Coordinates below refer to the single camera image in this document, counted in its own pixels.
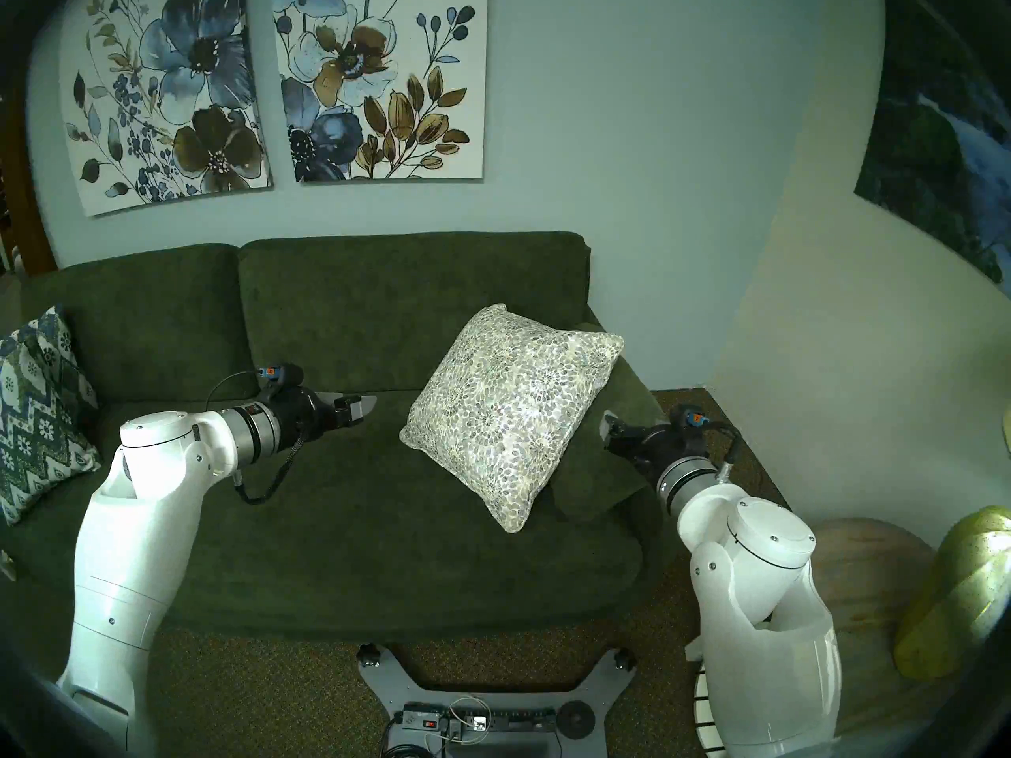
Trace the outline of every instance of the canvas print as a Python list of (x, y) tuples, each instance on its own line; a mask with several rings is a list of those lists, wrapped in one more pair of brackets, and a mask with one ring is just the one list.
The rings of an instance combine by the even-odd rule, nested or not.
[(295, 179), (479, 179), (487, 0), (272, 0)]
[(1011, 296), (1011, 80), (991, 81), (923, 0), (886, 0), (886, 11), (878, 108), (856, 193)]
[(60, 97), (88, 215), (271, 184), (245, 0), (68, 0)]

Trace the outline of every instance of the wall art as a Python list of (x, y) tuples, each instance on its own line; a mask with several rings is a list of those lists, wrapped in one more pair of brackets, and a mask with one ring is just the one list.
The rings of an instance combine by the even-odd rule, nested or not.
[(68, 0), (60, 97), (88, 215), (271, 184), (246, 0)]
[(479, 179), (487, 0), (272, 0), (295, 179)]

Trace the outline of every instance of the carpet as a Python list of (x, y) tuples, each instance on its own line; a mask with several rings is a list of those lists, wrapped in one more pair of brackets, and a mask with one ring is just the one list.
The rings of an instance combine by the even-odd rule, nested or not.
[[(694, 402), (724, 417), (703, 389), (663, 391), (657, 399), (664, 409)], [(712, 442), (720, 460), (725, 443)], [(732, 479), (755, 496), (783, 501), (750, 451)], [(572, 687), (605, 650), (627, 647), (639, 660), (639, 672), (607, 720), (612, 758), (704, 756), (693, 727), (697, 666), (683, 654), (699, 630), (687, 567), (681, 549), (656, 596), (621, 619), (391, 649), (423, 685), (508, 690)], [(0, 607), (16, 609), (8, 611), (22, 626), (15, 640), (55, 679), (66, 661), (72, 613), (21, 583), (0, 586)], [(385, 714), (358, 675), (357, 649), (166, 627), (155, 641), (149, 677), (161, 754), (375, 756)]]

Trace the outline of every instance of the caster wheel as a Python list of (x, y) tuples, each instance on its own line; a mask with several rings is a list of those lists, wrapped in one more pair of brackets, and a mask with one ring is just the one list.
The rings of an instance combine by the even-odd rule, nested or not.
[(358, 649), (358, 665), (374, 668), (379, 665), (379, 650), (375, 644), (362, 644)]
[(615, 655), (615, 667), (631, 671), (636, 667), (635, 655), (627, 649), (618, 650), (618, 653)]

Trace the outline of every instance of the green sofa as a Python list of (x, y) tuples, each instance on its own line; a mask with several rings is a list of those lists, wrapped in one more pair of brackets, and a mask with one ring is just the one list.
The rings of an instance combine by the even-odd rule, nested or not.
[[(28, 280), (22, 321), (64, 306), (102, 402), (85, 431), (105, 466), (0, 528), (0, 548), (21, 578), (72, 598), (78, 528), (119, 425), (159, 409), (200, 410), (221, 377), (284, 360), (302, 366), (316, 390), (376, 394), (376, 408), (364, 423), (307, 445), (270, 502), (243, 503), (231, 482), (207, 493), (168, 622), (390, 642), (620, 614), (650, 596), (664, 558), (650, 489), (596, 437), (602, 402), (634, 422), (662, 417), (624, 359), (515, 535), (397, 437), (478, 309), (504, 302), (553, 327), (600, 329), (588, 282), (589, 249), (567, 232), (201, 245)], [(252, 377), (237, 379), (211, 406), (255, 392)], [(247, 468), (251, 494), (280, 463)]]

